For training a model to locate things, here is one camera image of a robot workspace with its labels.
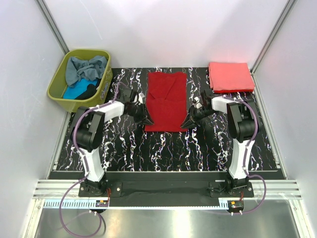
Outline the red t shirt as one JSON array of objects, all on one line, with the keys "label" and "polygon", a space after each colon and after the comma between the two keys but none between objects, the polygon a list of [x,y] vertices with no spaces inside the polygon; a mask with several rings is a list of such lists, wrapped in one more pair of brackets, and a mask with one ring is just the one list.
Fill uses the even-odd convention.
[{"label": "red t shirt", "polygon": [[146,132],[186,132],[181,124],[187,115],[187,75],[182,72],[148,73],[147,109],[154,121]]}]

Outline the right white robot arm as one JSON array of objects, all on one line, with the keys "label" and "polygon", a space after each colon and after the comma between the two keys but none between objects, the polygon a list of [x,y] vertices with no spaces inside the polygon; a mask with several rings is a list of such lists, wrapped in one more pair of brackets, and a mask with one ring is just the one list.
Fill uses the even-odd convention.
[{"label": "right white robot arm", "polygon": [[225,192],[234,197],[248,189],[251,177],[248,164],[261,125],[253,101],[230,98],[204,90],[201,92],[201,98],[196,97],[193,100],[181,128],[198,127],[203,119],[218,112],[227,115],[228,130],[233,139],[233,154],[224,185],[214,191]]}]

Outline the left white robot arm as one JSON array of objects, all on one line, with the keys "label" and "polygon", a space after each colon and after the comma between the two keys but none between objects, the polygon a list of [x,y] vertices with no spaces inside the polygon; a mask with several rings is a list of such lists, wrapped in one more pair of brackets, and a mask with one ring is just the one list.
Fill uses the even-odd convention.
[{"label": "left white robot arm", "polygon": [[114,99],[105,104],[91,108],[81,106],[75,113],[70,138],[83,161],[84,177],[80,179],[81,189],[88,190],[95,196],[102,196],[109,191],[99,152],[104,125],[122,115],[131,116],[137,124],[154,124],[144,94],[129,88],[118,89]]}]

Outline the folded coral t shirt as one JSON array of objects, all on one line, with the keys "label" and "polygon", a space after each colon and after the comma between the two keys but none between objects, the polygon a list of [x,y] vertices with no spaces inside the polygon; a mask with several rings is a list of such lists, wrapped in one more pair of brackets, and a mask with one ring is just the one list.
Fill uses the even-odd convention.
[{"label": "folded coral t shirt", "polygon": [[209,80],[212,90],[254,90],[247,63],[210,62]]}]

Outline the black t shirt in bin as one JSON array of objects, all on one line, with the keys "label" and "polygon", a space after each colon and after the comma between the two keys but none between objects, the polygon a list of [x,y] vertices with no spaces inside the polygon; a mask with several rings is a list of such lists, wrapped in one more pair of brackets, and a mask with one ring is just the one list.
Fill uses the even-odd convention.
[{"label": "black t shirt in bin", "polygon": [[93,97],[97,92],[97,87],[94,84],[88,84],[86,90],[77,96],[76,100],[86,100]]}]

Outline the blue t shirt in bin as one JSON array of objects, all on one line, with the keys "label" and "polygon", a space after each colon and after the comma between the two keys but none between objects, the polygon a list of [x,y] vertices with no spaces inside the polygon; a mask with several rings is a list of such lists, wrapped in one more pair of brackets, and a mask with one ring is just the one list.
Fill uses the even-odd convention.
[{"label": "blue t shirt in bin", "polygon": [[72,87],[68,86],[66,88],[63,98],[70,100],[76,99],[78,96],[87,91],[87,87],[91,83],[91,81],[88,81],[86,79],[81,79],[80,81],[77,81]]}]

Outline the grey t shirt in bin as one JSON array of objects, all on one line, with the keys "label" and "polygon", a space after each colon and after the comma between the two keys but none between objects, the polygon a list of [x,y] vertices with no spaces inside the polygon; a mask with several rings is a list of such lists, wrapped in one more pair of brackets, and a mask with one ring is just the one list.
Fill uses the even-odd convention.
[{"label": "grey t shirt in bin", "polygon": [[77,57],[68,59],[65,71],[65,80],[69,87],[74,87],[76,82],[86,79],[94,81],[102,79],[106,69],[107,59],[103,56],[95,56],[90,60],[81,60]]}]

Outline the olive green plastic bin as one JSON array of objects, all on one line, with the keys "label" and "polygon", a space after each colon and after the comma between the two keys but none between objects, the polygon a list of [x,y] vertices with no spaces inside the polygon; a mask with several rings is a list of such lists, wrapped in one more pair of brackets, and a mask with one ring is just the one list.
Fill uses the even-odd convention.
[{"label": "olive green plastic bin", "polygon": [[[68,59],[70,57],[77,57],[80,60],[90,60],[95,56],[102,56],[107,59],[105,72],[101,78],[97,92],[92,97],[85,100],[64,99],[63,95],[67,89],[65,72]],[[48,86],[47,95],[50,99],[58,103],[65,111],[74,113],[80,106],[93,107],[103,104],[107,96],[112,77],[113,73],[111,69],[111,56],[107,51],[96,49],[75,49],[68,52],[62,59]]]}]

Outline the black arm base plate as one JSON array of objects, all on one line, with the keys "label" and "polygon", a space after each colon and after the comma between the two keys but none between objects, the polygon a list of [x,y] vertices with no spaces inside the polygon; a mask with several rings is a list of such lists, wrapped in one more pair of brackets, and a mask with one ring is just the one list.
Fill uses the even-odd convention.
[{"label": "black arm base plate", "polygon": [[82,182],[80,197],[104,197],[111,207],[215,207],[220,198],[252,198],[251,183],[233,182],[226,172],[107,172],[101,189]]}]

